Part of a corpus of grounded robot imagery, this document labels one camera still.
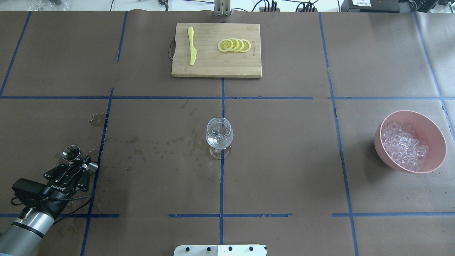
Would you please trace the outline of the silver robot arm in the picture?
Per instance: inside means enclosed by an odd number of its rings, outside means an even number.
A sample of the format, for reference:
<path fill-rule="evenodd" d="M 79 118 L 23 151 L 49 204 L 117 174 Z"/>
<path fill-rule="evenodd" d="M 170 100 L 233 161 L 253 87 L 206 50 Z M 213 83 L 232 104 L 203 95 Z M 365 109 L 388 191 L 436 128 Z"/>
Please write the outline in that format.
<path fill-rule="evenodd" d="M 70 160 L 44 173 L 46 184 L 20 178 L 12 190 L 14 199 L 24 209 L 1 234 L 0 252 L 2 256 L 29 256 L 37 248 L 50 228 L 61 222 L 64 208 L 78 191 L 89 189 L 89 164 L 91 158 Z"/>

